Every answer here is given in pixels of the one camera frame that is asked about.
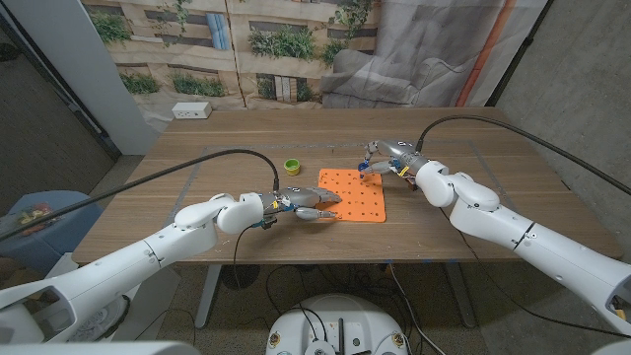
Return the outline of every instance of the wooden table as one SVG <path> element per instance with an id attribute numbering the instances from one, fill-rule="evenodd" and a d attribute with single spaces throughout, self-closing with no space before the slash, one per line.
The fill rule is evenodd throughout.
<path id="1" fill-rule="evenodd" d="M 207 153 L 239 147 L 268 156 L 279 169 L 281 187 L 317 186 L 322 168 L 356 168 L 367 142 L 415 142 L 430 122 L 456 113 L 507 121 L 493 107 L 213 112 L 206 120 L 171 123 L 129 180 Z M 614 237 L 525 138 L 482 122 L 451 121 L 429 133 L 423 155 L 442 162 L 452 173 L 465 172 L 493 188 L 504 205 L 529 219 L 605 255 L 622 255 Z M 283 163 L 289 158 L 301 162 L 301 173 L 296 177 L 283 172 Z M 217 193 L 239 196 L 271 188 L 269 167 L 246 155 L 221 157 L 158 178 L 118 194 L 76 248 L 73 259 L 91 262 L 139 241 L 169 224 L 182 207 Z M 420 190 L 411 192 L 403 180 L 389 175 L 384 176 L 384 193 L 385 223 L 305 222 L 291 213 L 281 214 L 271 229 L 244 234 L 237 262 L 475 260 L 456 229 Z M 484 260 L 518 259 L 510 250 L 472 237 L 467 240 Z M 215 248 L 183 262 L 232 263 L 235 241 L 236 236 L 220 233 Z"/>

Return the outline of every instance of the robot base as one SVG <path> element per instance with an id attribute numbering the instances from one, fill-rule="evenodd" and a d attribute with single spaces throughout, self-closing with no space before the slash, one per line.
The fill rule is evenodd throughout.
<path id="1" fill-rule="evenodd" d="M 311 297 L 283 314 L 272 326 L 265 354 L 403 355 L 405 341 L 396 321 L 376 305 L 351 295 L 328 294 Z"/>

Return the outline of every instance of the white electrical outlet box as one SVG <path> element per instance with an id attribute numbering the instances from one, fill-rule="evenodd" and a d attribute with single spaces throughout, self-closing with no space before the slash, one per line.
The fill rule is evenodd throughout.
<path id="1" fill-rule="evenodd" d="M 209 103 L 177 103 L 172 109 L 175 118 L 208 118 L 212 110 Z"/>

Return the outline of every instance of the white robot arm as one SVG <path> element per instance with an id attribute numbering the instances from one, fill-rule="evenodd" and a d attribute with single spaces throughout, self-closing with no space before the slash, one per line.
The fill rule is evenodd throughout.
<path id="1" fill-rule="evenodd" d="M 452 224 L 463 233 L 511 249 L 525 261 L 579 295 L 618 331 L 631 335 L 624 308 L 631 303 L 631 265 L 564 237 L 500 204 L 498 195 L 464 173 L 428 161 L 406 142 L 375 141 L 367 146 L 364 173 L 395 172 L 421 188 L 436 207 L 455 203 Z M 373 153 L 390 156 L 368 163 Z"/>
<path id="2" fill-rule="evenodd" d="M 215 224 L 237 234 L 249 226 L 269 228 L 279 212 L 293 211 L 311 220 L 334 217 L 313 207 L 341 199 L 316 187 L 281 193 L 246 193 L 239 200 L 219 194 L 183 208 L 159 232 L 75 271 L 0 291 L 0 343 L 65 342 L 98 310 L 173 262 L 205 252 L 217 244 Z M 30 295 L 52 291 L 58 301 L 31 315 Z"/>

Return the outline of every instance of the small green cup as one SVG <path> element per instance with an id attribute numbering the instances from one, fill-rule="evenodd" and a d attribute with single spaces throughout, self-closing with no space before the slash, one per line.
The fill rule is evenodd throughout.
<path id="1" fill-rule="evenodd" d="M 288 176 L 296 176 L 300 172 L 300 162 L 298 159 L 290 159 L 285 162 L 285 171 Z"/>

